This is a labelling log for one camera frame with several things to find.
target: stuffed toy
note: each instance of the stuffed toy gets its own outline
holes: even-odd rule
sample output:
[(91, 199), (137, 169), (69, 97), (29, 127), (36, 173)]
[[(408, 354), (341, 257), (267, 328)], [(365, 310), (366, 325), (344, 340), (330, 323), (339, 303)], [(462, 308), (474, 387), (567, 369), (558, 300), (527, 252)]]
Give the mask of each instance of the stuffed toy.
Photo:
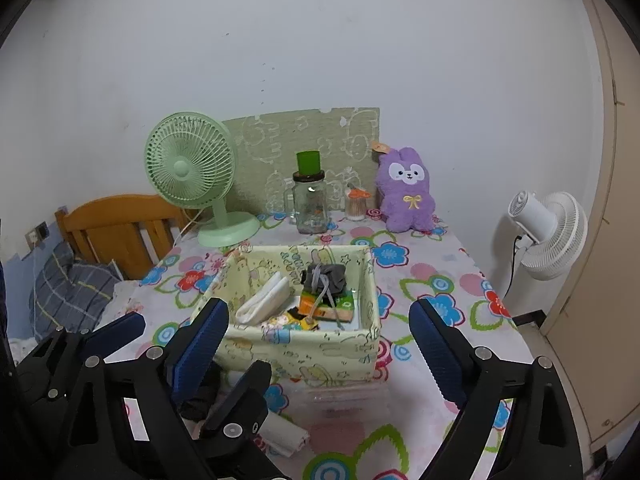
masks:
[(386, 228), (393, 233), (411, 228), (431, 231), (436, 203), (420, 155), (413, 148), (398, 151), (380, 143), (374, 150), (382, 152), (376, 186), (383, 195), (380, 211), (386, 216)]

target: fan base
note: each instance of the fan base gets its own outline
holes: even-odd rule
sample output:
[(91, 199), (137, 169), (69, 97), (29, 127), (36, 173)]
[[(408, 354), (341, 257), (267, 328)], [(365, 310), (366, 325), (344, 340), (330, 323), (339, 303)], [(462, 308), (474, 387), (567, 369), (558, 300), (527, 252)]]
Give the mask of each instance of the fan base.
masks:
[(251, 238), (258, 232), (260, 222), (251, 213), (236, 211), (227, 213), (228, 225), (219, 228), (215, 219), (200, 227), (198, 243), (203, 247), (228, 247)]

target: yellow bow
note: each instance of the yellow bow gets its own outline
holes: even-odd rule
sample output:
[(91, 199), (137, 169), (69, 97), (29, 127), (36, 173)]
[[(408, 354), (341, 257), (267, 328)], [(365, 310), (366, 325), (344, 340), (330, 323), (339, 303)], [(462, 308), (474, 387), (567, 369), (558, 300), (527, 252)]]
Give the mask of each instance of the yellow bow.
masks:
[(402, 200), (404, 202), (411, 202), (409, 209), (420, 209), (420, 206), (418, 206), (418, 202), (422, 201), (422, 196), (421, 195), (416, 195), (416, 196), (405, 195)]

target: glass jar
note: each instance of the glass jar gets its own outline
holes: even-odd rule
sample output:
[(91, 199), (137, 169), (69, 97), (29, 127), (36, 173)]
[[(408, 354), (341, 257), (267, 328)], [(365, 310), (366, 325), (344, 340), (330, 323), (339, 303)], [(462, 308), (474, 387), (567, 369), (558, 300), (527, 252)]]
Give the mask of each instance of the glass jar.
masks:
[(303, 235), (325, 233), (329, 224), (324, 171), (314, 175), (294, 173), (292, 189), (284, 192), (286, 213)]

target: wooden bed frame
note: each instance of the wooden bed frame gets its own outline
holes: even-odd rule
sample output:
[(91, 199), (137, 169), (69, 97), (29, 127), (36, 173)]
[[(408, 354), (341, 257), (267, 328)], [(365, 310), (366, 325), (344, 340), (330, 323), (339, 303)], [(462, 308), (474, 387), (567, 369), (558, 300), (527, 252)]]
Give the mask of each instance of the wooden bed frame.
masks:
[(93, 200), (71, 213), (56, 211), (63, 238), (91, 263), (114, 260), (125, 278), (141, 280), (153, 267), (140, 229), (145, 228), (158, 259), (173, 247), (170, 222), (182, 230), (185, 213), (158, 195), (116, 195)]

